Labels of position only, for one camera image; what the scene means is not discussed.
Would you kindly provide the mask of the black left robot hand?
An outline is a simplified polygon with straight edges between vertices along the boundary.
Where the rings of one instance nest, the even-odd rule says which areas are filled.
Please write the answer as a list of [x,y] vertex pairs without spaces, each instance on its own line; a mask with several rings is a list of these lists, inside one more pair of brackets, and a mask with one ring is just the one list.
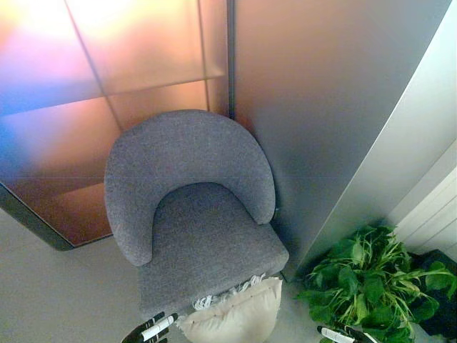
[[164,312],[160,312],[133,329],[121,342],[167,342],[168,340],[164,336],[178,317],[177,313],[166,316]]

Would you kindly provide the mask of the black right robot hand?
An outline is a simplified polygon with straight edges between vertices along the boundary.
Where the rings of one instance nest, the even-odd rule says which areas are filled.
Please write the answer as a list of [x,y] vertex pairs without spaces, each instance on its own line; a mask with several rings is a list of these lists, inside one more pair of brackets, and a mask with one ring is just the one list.
[[343,326],[343,329],[330,329],[328,327],[317,326],[317,331],[325,339],[338,343],[377,343],[377,340],[370,334],[358,331],[349,326]]

